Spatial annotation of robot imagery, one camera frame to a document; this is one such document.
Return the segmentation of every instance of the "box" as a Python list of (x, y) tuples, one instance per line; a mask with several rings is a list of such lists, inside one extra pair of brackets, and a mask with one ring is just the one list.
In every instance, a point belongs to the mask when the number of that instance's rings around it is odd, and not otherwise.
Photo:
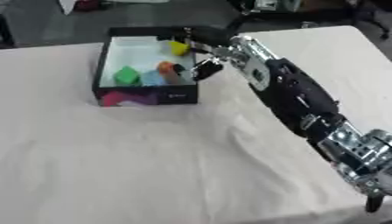
[[(191, 68), (196, 59), (193, 52), (174, 56), (170, 43), (157, 41), (157, 36), (170, 37), (183, 27), (112, 28), (108, 32), (94, 77), (93, 92), (101, 106), (194, 104), (198, 102), (198, 84)], [(154, 71), (159, 62), (170, 61), (185, 68), (180, 84), (164, 86), (122, 86), (115, 80), (126, 71), (137, 70), (141, 77)]]

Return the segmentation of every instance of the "white tablecloth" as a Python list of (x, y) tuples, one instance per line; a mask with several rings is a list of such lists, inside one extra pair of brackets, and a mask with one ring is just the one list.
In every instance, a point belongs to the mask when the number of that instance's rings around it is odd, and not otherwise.
[[(350, 27), (253, 33), (392, 130), (392, 65)], [(291, 134), (230, 66), (200, 104), (99, 108), (101, 44), (0, 52), (0, 223), (377, 223), (365, 198)]]

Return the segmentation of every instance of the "robotic arm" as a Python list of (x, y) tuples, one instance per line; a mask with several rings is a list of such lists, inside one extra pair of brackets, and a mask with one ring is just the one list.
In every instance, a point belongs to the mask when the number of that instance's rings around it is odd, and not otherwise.
[(212, 57), (192, 70), (196, 81), (220, 71), (221, 62), (229, 61), (289, 130), (367, 195), (368, 212), (376, 212), (384, 196), (392, 195), (392, 135), (380, 129), (360, 133), (340, 113), (339, 102), (300, 68), (250, 37), (229, 38), (224, 32), (185, 28), (174, 38), (212, 47)]

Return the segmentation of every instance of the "chair leg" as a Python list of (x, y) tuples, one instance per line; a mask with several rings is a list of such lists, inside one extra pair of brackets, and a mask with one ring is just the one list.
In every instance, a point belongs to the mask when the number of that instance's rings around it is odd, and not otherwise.
[(384, 196), (378, 196), (375, 198), (367, 197), (365, 210), (367, 213), (376, 213), (382, 207), (382, 202), (384, 201)]
[(3, 38), (3, 43), (9, 47), (15, 47), (15, 41), (12, 37), (10, 27), (8, 26), (7, 20), (3, 15), (0, 14), (0, 36)]
[(390, 29), (387, 27), (385, 24), (383, 24), (381, 21), (377, 20), (375, 17), (369, 17), (362, 19), (364, 22), (370, 23), (372, 25), (375, 25), (379, 27), (382, 30), (382, 39), (389, 39), (389, 34), (390, 34)]

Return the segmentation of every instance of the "yellow block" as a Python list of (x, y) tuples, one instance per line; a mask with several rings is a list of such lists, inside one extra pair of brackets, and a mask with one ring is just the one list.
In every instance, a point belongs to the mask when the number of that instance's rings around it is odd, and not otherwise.
[(191, 48), (187, 44), (179, 43), (177, 41), (171, 41), (171, 53), (176, 56), (183, 56), (184, 54), (188, 53), (189, 49)]

